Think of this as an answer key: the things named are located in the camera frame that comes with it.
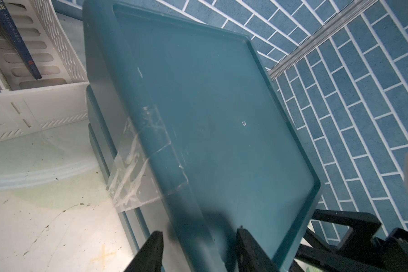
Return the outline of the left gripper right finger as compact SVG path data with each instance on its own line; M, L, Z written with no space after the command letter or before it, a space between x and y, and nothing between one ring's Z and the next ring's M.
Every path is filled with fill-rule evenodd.
M244 228L238 228L236 233L236 259L240 272L278 272L273 261Z

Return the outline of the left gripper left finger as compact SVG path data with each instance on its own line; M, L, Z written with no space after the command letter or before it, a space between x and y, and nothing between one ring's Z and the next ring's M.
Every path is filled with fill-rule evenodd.
M163 251L163 232L154 231L124 272L161 272Z

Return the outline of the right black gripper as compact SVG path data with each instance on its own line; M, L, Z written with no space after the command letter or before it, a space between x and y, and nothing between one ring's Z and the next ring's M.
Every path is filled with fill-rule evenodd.
M408 231L395 228L379 239L382 223L370 213L317 209L312 218L349 229L337 246L307 230L308 245L299 246L297 260L324 272L408 272Z

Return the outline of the teal three-drawer cabinet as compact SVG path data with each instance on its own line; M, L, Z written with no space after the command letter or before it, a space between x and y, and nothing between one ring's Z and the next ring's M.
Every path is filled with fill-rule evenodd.
M236 272L247 229L286 272L321 181L248 36L132 1L83 4L89 131L108 186L126 119L156 106L188 185L120 212L140 250L163 232L164 272Z

